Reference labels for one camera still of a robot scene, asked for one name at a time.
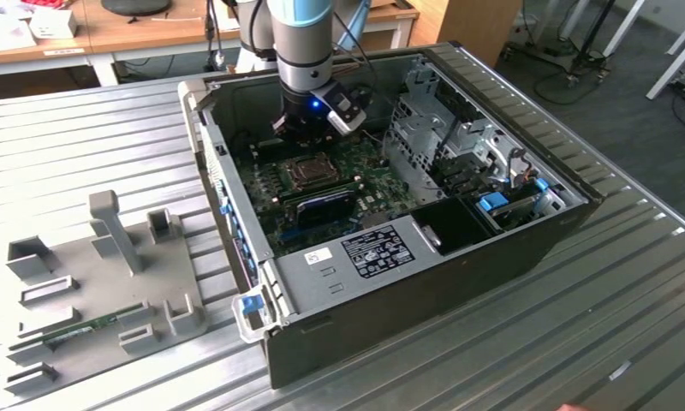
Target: black cable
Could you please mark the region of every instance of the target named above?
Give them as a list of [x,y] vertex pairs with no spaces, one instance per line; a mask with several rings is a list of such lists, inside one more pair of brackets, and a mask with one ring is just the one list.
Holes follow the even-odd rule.
[[214,2],[214,0],[208,0],[208,3],[211,3],[211,11],[214,13],[214,26],[216,27],[216,41],[219,42],[219,53],[220,53],[220,50],[222,50],[222,47],[220,47],[220,28],[219,28],[219,22],[216,21],[216,19],[219,18],[219,15],[216,14],[216,3]]
[[335,15],[335,19],[339,21],[339,24],[346,29],[346,33],[351,37],[351,39],[354,40],[355,46],[362,51],[363,60],[366,61],[366,64],[368,65],[368,68],[371,69],[371,73],[374,74],[374,85],[371,86],[371,88],[376,89],[376,85],[379,84],[379,73],[376,73],[376,68],[374,68],[374,65],[371,64],[371,59],[368,58],[368,54],[366,54],[366,50],[363,49],[363,46],[362,46],[360,42],[355,38],[355,35],[351,32],[351,29],[347,28],[347,24],[343,21],[343,19],[340,18],[339,14],[334,12],[332,15]]
[[152,57],[146,58],[146,61],[144,61],[144,62],[142,62],[142,63],[130,63],[130,62],[124,62],[124,64],[128,64],[128,65],[131,65],[131,66],[134,66],[134,67],[142,67],[142,66],[146,66],[146,65],[150,63],[150,59],[151,59],[151,58],[152,58]]
[[159,76],[159,77],[154,77],[152,75],[147,75],[146,73],[143,73],[142,71],[139,71],[138,69],[135,69],[132,67],[128,67],[127,69],[130,71],[132,71],[135,74],[139,74],[140,76],[147,77],[151,80],[158,80],[158,79],[164,79],[167,77],[167,75],[171,73],[171,68],[172,68],[172,64],[174,63],[175,63],[175,55],[171,56],[171,62],[168,63],[168,68],[164,70],[163,75]]
[[206,39],[208,40],[208,60],[207,66],[212,68],[212,60],[214,60],[214,27],[215,20],[211,18],[211,3],[214,0],[206,0]]
[[163,75],[160,76],[162,79],[164,79],[168,74],[171,73],[172,64],[175,63],[175,55],[171,57],[171,62],[168,63],[168,68],[164,70]]
[[254,54],[259,53],[259,50],[256,49],[256,43],[254,42],[254,25],[256,23],[256,16],[259,15],[259,9],[262,9],[262,3],[264,3],[264,0],[258,1],[258,3],[254,5],[254,11],[251,12],[250,46],[251,46],[251,50],[254,51]]
[[674,103],[673,103],[673,108],[674,108],[674,116],[675,118],[678,119],[679,122],[682,122],[683,126],[685,127],[685,120],[683,120],[683,118],[681,117],[681,115],[678,114],[678,108],[677,108],[677,102],[678,102],[678,98],[682,98],[683,99],[683,102],[685,103],[685,98],[677,92],[675,93],[675,97],[674,97]]
[[554,100],[552,98],[548,98],[543,92],[539,90],[539,87],[540,85],[551,80],[554,77],[556,77],[559,74],[564,74],[566,73],[566,70],[562,68],[556,73],[554,74],[550,74],[548,76],[546,76],[544,78],[542,78],[540,80],[538,80],[535,83],[534,83],[534,92],[536,93],[536,95],[539,97],[542,97],[548,103],[551,104],[558,104],[558,105],[572,105],[575,103],[578,103],[579,101],[582,101],[582,99],[588,96],[592,92],[596,91],[596,89],[599,88],[599,85],[594,86],[591,90],[586,91],[582,95],[579,95],[576,98],[574,98],[572,100],[567,100],[567,101],[558,101],[558,100]]
[[534,35],[530,32],[528,18],[526,17],[526,0],[523,0],[523,3],[522,3],[522,12],[523,12],[523,24],[526,25],[526,32],[528,33],[530,43],[532,45],[536,45],[536,42],[534,41]]

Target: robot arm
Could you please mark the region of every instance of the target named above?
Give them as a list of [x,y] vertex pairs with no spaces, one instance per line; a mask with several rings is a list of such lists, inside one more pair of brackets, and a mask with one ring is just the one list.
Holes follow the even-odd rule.
[[284,107],[275,131],[290,140],[323,133],[328,124],[350,134],[366,120],[362,105],[332,78],[332,50],[335,44],[354,48],[370,8],[371,0],[239,1],[243,47],[276,59]]

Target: metal table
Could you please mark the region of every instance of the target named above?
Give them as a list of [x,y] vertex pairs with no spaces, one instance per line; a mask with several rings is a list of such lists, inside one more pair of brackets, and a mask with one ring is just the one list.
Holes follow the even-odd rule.
[[[99,186],[118,191],[126,222],[168,206],[212,321],[204,336],[27,408],[685,409],[685,220],[464,51],[435,50],[610,198],[531,274],[280,390],[260,347],[238,336],[182,79],[0,101],[0,241],[31,230],[51,243],[90,235],[76,208]],[[0,341],[8,279],[0,268]],[[15,401],[2,387],[0,407]]]

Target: open computer tower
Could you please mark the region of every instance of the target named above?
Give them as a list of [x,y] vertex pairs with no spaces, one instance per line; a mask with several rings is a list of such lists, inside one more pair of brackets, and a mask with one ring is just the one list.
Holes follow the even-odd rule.
[[275,71],[208,79],[199,164],[274,387],[523,275],[602,203],[431,50],[340,59],[362,129],[275,137]]

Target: wooden block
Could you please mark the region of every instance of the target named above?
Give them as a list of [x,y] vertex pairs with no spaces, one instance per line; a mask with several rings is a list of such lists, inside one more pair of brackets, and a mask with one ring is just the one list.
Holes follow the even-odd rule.
[[371,8],[375,9],[376,7],[386,6],[394,3],[396,3],[396,0],[374,0],[371,2]]

